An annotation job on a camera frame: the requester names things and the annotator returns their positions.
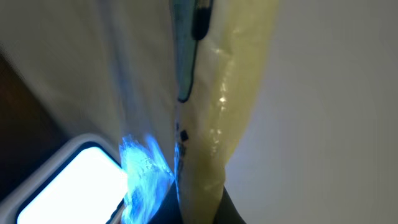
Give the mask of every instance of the blue glowing light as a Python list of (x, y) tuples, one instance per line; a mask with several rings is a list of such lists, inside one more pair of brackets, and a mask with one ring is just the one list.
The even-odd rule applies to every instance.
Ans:
[(147, 147), (126, 136), (120, 145), (128, 185), (122, 217), (126, 224), (147, 223), (158, 211), (174, 181), (156, 140), (152, 136), (146, 136), (145, 140)]

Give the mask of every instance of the phone screen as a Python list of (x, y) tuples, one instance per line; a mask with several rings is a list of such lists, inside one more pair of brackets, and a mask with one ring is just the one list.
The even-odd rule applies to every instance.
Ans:
[(99, 147), (80, 151), (17, 215), (17, 224), (106, 223), (127, 192), (127, 175)]

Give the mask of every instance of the black object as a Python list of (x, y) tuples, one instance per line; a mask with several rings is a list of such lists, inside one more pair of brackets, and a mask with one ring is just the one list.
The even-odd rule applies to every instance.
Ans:
[(183, 131), (180, 133), (180, 137), (181, 137), (181, 141), (182, 141), (182, 142), (185, 142), (186, 140), (189, 139), (188, 133), (187, 133), (186, 130), (183, 130)]
[(210, 26), (211, 9), (213, 0), (196, 0), (193, 13), (192, 37), (195, 40), (205, 38)]
[[(183, 224), (180, 207), (178, 206), (177, 188), (175, 182), (164, 198), (159, 210), (148, 224)], [(236, 210), (225, 187), (220, 206), (214, 219), (214, 224), (245, 224), (244, 220)]]

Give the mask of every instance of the yellow plastic bag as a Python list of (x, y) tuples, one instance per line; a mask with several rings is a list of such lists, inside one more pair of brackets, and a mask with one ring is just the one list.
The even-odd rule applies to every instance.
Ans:
[(224, 167), (251, 114), (277, 0), (216, 0), (198, 42), (192, 89), (179, 103), (175, 173), (184, 223), (212, 223)]

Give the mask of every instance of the plastic bag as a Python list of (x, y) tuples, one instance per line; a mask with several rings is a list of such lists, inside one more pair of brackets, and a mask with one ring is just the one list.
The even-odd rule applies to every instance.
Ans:
[[(211, 3), (197, 1), (196, 7), (203, 2)], [(193, 76), (179, 77), (180, 96), (188, 94), (178, 104), (175, 153), (184, 223), (213, 222), (223, 193), (224, 167), (259, 89), (276, 9), (277, 0), (214, 1), (210, 28), (195, 49)], [(186, 58), (181, 51), (178, 62)]]
[[(161, 7), (166, 5), (157, 1), (98, 1), (119, 110), (121, 163), (128, 182), (122, 223), (149, 222), (174, 181), (160, 150), (163, 145), (163, 151), (174, 152), (175, 146), (177, 84), (173, 51), (167, 51), (173, 48), (164, 45), (172, 43), (171, 14), (167, 7)], [(169, 18), (169, 22), (160, 22), (158, 17), (141, 22), (140, 19), (154, 12), (158, 12), (158, 17), (164, 13), (164, 20)]]

